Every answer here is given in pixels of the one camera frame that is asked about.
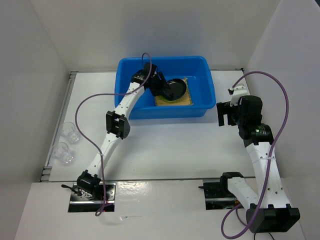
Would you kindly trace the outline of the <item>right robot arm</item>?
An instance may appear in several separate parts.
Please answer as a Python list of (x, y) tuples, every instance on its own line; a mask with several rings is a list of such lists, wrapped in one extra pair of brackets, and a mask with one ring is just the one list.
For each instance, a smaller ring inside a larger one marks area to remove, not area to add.
[(246, 210), (246, 226), (252, 233), (287, 232), (301, 215), (284, 191), (273, 145), (276, 141), (270, 126), (262, 122), (262, 100), (246, 95), (236, 104), (219, 102), (216, 107), (219, 126), (238, 127), (258, 188), (258, 192), (254, 192), (240, 172), (224, 172), (220, 177), (220, 193), (237, 198)]

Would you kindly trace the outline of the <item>bamboo placemat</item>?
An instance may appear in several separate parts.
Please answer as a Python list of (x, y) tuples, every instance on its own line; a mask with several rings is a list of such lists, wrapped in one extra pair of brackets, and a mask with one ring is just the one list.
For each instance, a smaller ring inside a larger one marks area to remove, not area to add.
[(186, 91), (183, 94), (183, 101), (180, 102), (165, 102), (160, 99), (160, 96), (155, 96), (155, 105), (157, 107), (165, 107), (165, 106), (192, 106), (193, 102), (190, 97), (189, 87), (188, 87), (188, 78), (180, 78), (179, 80), (182, 80), (186, 84)]

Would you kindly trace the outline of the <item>green plastic plate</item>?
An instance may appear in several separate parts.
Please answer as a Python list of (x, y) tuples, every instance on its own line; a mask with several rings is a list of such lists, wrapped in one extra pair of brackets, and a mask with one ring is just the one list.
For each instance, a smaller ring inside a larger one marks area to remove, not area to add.
[(164, 96), (159, 97), (162, 101), (167, 102), (167, 103), (178, 103), (184, 100), (184, 97), (179, 97), (177, 99), (167, 99)]

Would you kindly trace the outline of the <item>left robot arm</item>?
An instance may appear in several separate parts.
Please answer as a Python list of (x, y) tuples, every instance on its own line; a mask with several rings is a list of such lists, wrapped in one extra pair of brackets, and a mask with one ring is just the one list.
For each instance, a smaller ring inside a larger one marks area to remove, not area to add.
[(100, 189), (100, 182), (104, 182), (104, 168), (118, 144), (130, 132), (129, 115), (146, 89), (160, 93), (165, 79), (158, 67), (147, 62), (142, 70), (136, 72), (130, 81), (126, 93), (117, 93), (122, 96), (121, 102), (113, 111), (106, 113), (106, 134), (102, 145), (97, 147), (98, 153), (91, 164), (77, 178), (78, 192), (88, 200), (106, 199), (106, 193)]

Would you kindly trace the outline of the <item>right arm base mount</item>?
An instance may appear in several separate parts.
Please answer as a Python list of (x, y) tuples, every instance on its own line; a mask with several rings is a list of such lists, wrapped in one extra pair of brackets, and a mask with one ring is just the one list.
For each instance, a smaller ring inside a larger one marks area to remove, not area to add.
[(230, 210), (240, 203), (232, 193), (223, 190), (219, 179), (204, 179), (198, 188), (203, 192), (206, 210)]

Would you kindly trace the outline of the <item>black round plate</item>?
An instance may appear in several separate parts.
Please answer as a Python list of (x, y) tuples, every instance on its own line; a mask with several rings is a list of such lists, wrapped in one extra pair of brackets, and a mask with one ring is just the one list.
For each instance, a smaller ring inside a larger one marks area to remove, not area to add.
[(173, 78), (167, 83), (170, 85), (171, 89), (162, 91), (162, 96), (169, 100), (175, 100), (184, 95), (186, 92), (186, 84), (179, 78)]

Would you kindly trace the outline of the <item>clear plastic cup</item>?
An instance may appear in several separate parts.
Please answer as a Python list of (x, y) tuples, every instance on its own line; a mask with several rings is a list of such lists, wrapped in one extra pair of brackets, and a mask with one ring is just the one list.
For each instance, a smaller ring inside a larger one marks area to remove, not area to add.
[(59, 134), (72, 144), (77, 143), (80, 139), (80, 134), (73, 122), (64, 122), (59, 127)]
[(69, 165), (74, 161), (74, 154), (65, 142), (54, 144), (51, 148), (50, 156), (64, 165)]

